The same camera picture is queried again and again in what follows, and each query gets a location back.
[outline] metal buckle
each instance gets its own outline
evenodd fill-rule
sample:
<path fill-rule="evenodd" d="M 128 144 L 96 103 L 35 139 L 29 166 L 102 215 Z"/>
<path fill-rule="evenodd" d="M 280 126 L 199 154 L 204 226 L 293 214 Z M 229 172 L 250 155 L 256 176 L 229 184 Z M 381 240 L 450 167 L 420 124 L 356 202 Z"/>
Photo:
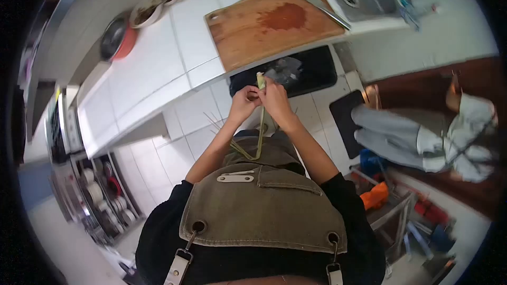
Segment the metal buckle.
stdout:
<path fill-rule="evenodd" d="M 179 248 L 178 250 L 176 250 L 176 254 L 174 256 L 177 256 L 179 251 L 181 251 L 181 252 L 183 252 L 185 254 L 188 254 L 190 256 L 190 259 L 188 260 L 189 265 L 190 265 L 190 263 L 192 263 L 192 260 L 194 259 L 194 255 L 192 253 L 190 253 L 190 251 L 188 251 L 188 250 Z"/>

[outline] red stain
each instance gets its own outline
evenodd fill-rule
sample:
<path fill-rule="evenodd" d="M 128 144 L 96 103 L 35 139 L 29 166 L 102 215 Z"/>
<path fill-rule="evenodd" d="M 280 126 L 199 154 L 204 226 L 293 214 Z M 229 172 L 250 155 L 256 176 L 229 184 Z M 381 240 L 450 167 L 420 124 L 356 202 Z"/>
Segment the red stain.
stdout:
<path fill-rule="evenodd" d="M 306 11 L 297 4 L 284 3 L 275 10 L 261 13 L 257 21 L 263 27 L 274 30 L 299 29 L 305 25 Z"/>

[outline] apron pocket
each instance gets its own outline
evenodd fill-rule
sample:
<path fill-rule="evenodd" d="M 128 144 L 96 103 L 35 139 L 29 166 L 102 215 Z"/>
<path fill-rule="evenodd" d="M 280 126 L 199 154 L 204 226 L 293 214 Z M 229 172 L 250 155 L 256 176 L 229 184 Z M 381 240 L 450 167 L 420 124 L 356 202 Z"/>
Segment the apron pocket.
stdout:
<path fill-rule="evenodd" d="M 284 168 L 263 165 L 257 177 L 257 186 L 263 188 L 299 189 L 322 196 L 322 190 L 314 181 Z"/>

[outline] hand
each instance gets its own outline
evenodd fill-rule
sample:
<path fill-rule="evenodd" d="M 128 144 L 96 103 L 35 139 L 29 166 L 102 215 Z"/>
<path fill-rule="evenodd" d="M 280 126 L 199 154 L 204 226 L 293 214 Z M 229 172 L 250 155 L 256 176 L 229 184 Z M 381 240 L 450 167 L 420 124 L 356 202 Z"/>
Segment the hand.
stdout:
<path fill-rule="evenodd" d="M 232 97 L 231 110 L 227 121 L 233 122 L 240 126 L 250 115 L 254 109 L 261 105 L 259 99 L 259 88 L 256 86 L 245 86 L 242 90 L 237 91 Z"/>
<path fill-rule="evenodd" d="M 275 122 L 287 131 L 293 125 L 297 116 L 292 112 L 287 98 L 287 91 L 282 85 L 275 83 L 269 77 L 266 79 L 266 88 L 263 88 L 259 93 L 259 98 L 262 104 L 275 120 Z"/>

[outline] wooden cabinet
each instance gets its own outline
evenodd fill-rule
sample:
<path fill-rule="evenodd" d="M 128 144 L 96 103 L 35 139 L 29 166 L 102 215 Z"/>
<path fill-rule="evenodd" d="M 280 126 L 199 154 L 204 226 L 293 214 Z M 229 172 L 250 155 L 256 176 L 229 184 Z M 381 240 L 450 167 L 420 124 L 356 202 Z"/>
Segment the wooden cabinet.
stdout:
<path fill-rule="evenodd" d="M 378 87 L 384 109 L 422 108 L 452 113 L 446 106 L 445 96 L 452 73 L 459 73 L 463 92 L 487 98 L 496 106 L 501 130 L 507 126 L 507 84 L 499 57 L 468 60 L 439 68 L 408 73 L 382 79 L 372 84 Z M 449 172 L 425 173 L 414 168 L 400 169 L 428 185 L 464 202 L 489 218 L 495 218 L 504 184 L 504 172 L 498 168 L 481 183 L 457 182 Z"/>

